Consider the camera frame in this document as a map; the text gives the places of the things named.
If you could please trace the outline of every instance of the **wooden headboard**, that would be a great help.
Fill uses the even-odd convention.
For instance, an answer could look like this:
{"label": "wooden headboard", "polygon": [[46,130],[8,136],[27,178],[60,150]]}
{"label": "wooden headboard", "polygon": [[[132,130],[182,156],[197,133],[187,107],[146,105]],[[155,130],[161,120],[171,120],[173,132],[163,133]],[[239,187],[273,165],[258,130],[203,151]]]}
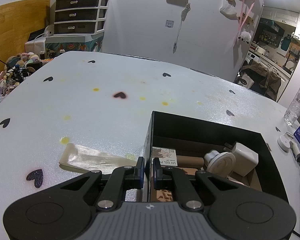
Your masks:
{"label": "wooden headboard", "polygon": [[[31,32],[47,26],[50,0],[21,0],[0,6],[0,59],[4,62],[20,52]],[[0,72],[4,64],[0,62]]]}

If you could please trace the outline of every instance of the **teal patterned box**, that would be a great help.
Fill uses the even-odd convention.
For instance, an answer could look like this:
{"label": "teal patterned box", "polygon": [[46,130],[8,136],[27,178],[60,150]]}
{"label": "teal patterned box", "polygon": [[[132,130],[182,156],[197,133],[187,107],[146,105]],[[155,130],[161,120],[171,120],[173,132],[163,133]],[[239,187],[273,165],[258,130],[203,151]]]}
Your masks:
{"label": "teal patterned box", "polygon": [[97,51],[102,52],[104,32],[95,35],[82,36],[51,36],[46,38],[47,58],[60,55],[60,50],[67,51]]}

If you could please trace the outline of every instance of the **white sheep plush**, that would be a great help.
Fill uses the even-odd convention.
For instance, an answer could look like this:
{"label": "white sheep plush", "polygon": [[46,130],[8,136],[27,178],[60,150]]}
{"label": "white sheep plush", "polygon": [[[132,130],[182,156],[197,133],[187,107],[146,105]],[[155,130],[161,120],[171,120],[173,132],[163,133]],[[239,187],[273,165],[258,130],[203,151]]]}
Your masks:
{"label": "white sheep plush", "polygon": [[240,36],[239,36],[238,39],[239,39],[239,40],[242,40],[242,41],[245,41],[245,42],[247,42],[247,43],[249,44],[250,41],[251,41],[251,34],[248,33],[248,32],[246,32],[246,31],[244,31],[244,32],[242,32],[242,33],[240,34]]}

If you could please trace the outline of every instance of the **brown cylinder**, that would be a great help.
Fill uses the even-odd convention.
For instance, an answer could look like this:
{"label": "brown cylinder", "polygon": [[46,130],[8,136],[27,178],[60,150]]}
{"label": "brown cylinder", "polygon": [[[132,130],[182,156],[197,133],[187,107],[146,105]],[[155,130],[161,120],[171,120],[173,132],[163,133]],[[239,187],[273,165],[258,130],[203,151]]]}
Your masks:
{"label": "brown cylinder", "polygon": [[177,162],[181,168],[201,168],[204,165],[204,159],[200,157],[177,155]]}

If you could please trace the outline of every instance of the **kitchen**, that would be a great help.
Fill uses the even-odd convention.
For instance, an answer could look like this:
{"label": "kitchen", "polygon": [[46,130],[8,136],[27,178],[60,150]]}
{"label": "kitchen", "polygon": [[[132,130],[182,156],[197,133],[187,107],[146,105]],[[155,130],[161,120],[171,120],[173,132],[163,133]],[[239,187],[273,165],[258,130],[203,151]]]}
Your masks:
{"label": "kitchen", "polygon": [[[264,1],[257,30],[235,81],[276,102],[300,58],[300,8],[295,7],[300,7],[300,0],[288,1]],[[268,82],[273,85],[266,88]]]}

